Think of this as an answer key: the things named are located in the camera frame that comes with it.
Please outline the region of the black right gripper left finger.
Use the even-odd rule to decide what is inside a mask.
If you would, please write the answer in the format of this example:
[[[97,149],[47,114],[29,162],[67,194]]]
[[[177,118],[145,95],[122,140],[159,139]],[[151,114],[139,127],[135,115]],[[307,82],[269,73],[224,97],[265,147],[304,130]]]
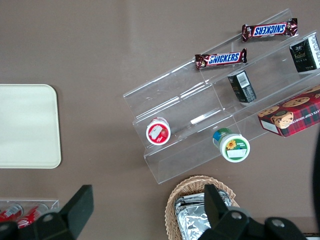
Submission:
[[[2,240],[76,240],[94,211],[93,186],[83,185],[58,212],[50,211],[24,228],[0,224]]]

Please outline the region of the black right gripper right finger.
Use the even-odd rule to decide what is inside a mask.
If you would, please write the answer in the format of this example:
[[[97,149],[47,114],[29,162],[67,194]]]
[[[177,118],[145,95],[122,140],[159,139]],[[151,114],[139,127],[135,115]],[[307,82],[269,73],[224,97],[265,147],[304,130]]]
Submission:
[[[204,210],[210,228],[201,240],[305,240],[306,236],[290,220],[266,218],[264,223],[247,216],[239,207],[228,208],[213,184],[204,186]]]

